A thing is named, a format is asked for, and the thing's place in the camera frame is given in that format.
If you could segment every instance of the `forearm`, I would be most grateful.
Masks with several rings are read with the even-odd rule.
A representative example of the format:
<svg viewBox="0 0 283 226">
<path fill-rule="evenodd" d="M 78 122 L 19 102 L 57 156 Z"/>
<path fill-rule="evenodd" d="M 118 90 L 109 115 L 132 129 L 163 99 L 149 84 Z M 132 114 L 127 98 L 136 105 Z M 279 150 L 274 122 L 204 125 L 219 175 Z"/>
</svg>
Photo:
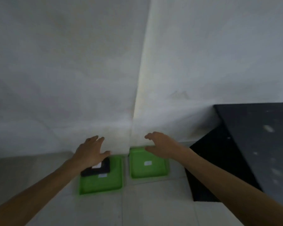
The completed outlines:
<svg viewBox="0 0 283 226">
<path fill-rule="evenodd" d="M 2 204 L 0 225 L 25 225 L 79 173 L 77 168 L 66 161 L 56 171 Z"/>
<path fill-rule="evenodd" d="M 283 225 L 283 206 L 234 175 L 181 148 L 175 159 L 245 225 Z"/>
</svg>

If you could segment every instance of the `empty green tray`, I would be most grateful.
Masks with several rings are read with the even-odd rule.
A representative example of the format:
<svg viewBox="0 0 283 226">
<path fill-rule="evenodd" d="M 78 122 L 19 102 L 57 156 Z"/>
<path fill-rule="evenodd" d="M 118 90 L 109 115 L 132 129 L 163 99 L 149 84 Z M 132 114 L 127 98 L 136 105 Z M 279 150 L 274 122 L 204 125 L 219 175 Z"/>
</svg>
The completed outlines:
<svg viewBox="0 0 283 226">
<path fill-rule="evenodd" d="M 80 177 L 79 195 L 109 192 L 122 187 L 122 157 L 110 156 L 110 173 Z"/>
<path fill-rule="evenodd" d="M 129 153 L 132 179 L 167 176 L 169 161 L 159 158 L 144 148 L 134 148 Z"/>
</svg>

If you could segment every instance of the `tiled floor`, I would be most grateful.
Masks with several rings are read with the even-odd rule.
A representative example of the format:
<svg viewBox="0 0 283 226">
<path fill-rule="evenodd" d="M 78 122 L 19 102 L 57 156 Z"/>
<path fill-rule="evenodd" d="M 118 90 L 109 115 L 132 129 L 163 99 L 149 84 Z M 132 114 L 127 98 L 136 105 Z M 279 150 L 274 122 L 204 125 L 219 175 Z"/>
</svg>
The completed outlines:
<svg viewBox="0 0 283 226">
<path fill-rule="evenodd" d="M 71 153 L 0 160 L 0 204 L 58 168 Z M 224 225 L 242 224 L 222 204 L 193 202 L 184 168 L 170 160 L 164 178 L 132 180 L 124 158 L 125 186 L 112 193 L 79 196 L 78 178 L 28 225 Z"/>
</svg>

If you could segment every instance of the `white sticker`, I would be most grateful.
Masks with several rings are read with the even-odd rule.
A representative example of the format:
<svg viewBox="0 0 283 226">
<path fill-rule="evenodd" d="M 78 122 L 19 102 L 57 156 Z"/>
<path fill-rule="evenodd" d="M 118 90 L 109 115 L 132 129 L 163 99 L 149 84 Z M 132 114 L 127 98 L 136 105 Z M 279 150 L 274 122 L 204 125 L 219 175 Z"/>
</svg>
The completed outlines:
<svg viewBox="0 0 283 226">
<path fill-rule="evenodd" d="M 92 168 L 101 168 L 102 162 L 100 162 L 98 165 L 93 166 Z"/>
<path fill-rule="evenodd" d="M 145 166 L 152 165 L 152 161 L 146 161 L 146 162 L 144 162 L 144 165 L 145 165 Z"/>
<path fill-rule="evenodd" d="M 101 175 L 99 175 L 99 178 L 105 178 L 105 177 L 107 177 L 107 174 L 101 174 Z"/>
</svg>

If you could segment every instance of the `bare skin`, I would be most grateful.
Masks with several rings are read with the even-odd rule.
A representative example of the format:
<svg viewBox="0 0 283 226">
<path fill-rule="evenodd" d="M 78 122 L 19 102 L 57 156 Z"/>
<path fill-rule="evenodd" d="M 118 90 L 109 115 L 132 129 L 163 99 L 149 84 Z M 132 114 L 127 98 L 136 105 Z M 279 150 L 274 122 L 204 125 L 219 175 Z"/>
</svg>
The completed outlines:
<svg viewBox="0 0 283 226">
<path fill-rule="evenodd" d="M 283 206 L 241 179 L 211 164 L 169 136 L 153 132 L 145 136 L 155 146 L 146 150 L 181 163 L 201 181 L 244 225 L 282 225 Z"/>
<path fill-rule="evenodd" d="M 0 205 L 0 225 L 26 225 L 60 190 L 87 167 L 95 166 L 110 155 L 100 153 L 104 137 L 86 139 L 56 171 Z"/>
</svg>

